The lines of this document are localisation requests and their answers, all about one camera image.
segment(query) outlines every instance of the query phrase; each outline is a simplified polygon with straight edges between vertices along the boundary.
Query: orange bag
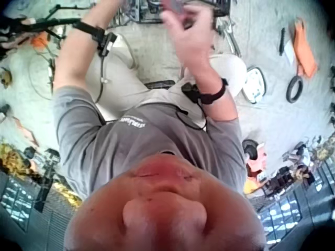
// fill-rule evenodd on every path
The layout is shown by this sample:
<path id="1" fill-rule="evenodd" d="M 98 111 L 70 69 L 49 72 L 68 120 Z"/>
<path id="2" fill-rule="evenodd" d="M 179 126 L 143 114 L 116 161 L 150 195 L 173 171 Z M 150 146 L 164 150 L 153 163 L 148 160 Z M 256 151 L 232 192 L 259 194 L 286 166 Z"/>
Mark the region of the orange bag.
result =
<path id="1" fill-rule="evenodd" d="M 318 70 L 318 65 L 306 40 L 304 22 L 300 18 L 295 23 L 294 51 L 298 60 L 298 76 L 306 75 L 312 78 Z"/>

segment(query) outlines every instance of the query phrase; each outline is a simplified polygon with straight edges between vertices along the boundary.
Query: nose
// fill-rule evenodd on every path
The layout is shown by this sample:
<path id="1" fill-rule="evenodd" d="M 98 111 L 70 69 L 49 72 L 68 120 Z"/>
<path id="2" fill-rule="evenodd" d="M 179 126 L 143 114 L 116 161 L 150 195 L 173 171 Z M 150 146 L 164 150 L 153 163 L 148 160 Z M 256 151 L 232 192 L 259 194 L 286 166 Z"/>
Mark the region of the nose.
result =
<path id="1" fill-rule="evenodd" d="M 126 235 L 137 247 L 151 243 L 158 250 L 173 250 L 178 243 L 192 250 L 200 240 L 207 213 L 197 201 L 172 192 L 155 192 L 128 201 L 123 219 Z"/>

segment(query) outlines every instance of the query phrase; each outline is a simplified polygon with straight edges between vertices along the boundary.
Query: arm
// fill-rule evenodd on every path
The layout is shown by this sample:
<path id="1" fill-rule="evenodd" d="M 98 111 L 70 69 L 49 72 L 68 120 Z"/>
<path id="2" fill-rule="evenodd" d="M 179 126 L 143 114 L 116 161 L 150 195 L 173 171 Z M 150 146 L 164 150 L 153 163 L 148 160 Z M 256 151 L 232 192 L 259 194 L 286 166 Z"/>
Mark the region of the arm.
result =
<path id="1" fill-rule="evenodd" d="M 203 94 L 216 94 L 222 87 L 220 76 L 210 66 L 209 54 L 213 43 L 212 11 L 206 7 L 185 6 L 193 19 L 190 29 L 184 30 L 180 19 L 170 12 L 162 14 L 164 24 L 174 43 L 176 54 L 194 76 Z M 211 105 L 204 105 L 206 113 L 216 121 L 231 121 L 238 117 L 234 99 L 226 89 L 225 94 Z"/>
<path id="2" fill-rule="evenodd" d="M 82 22 L 106 29 L 122 0 L 101 0 Z M 85 75 L 97 49 L 90 34 L 73 29 L 66 38 L 56 61 L 54 89 L 62 86 L 85 88 Z"/>

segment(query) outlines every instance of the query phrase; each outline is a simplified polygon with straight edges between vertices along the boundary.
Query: black wristband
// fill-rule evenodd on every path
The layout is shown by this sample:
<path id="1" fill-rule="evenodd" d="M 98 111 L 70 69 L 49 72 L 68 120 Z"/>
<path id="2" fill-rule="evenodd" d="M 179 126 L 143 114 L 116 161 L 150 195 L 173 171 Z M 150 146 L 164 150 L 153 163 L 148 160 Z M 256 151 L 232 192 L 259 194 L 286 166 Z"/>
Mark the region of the black wristband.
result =
<path id="1" fill-rule="evenodd" d="M 219 99 L 222 97 L 225 92 L 226 92 L 226 85 L 228 85 L 228 82 L 225 78 L 222 78 L 222 88 L 218 93 L 215 94 L 201 94 L 200 93 L 200 100 L 203 105 L 210 105 L 212 104 L 215 100 Z"/>

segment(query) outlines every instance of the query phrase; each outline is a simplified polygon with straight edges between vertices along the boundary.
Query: wrist strap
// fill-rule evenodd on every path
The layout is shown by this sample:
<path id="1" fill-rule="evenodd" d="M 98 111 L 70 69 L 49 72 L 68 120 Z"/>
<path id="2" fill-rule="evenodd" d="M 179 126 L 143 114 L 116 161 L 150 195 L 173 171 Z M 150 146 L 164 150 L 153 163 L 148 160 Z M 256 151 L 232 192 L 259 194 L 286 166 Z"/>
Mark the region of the wrist strap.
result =
<path id="1" fill-rule="evenodd" d="M 222 78 L 222 87 L 221 87 L 221 90 L 218 93 L 215 93 L 215 94 L 202 94 L 202 93 L 200 93 L 199 98 L 201 100 L 201 103 L 203 105 L 210 105 L 215 100 L 222 97 L 226 92 L 226 85 L 228 85 L 227 80 L 225 78 Z"/>

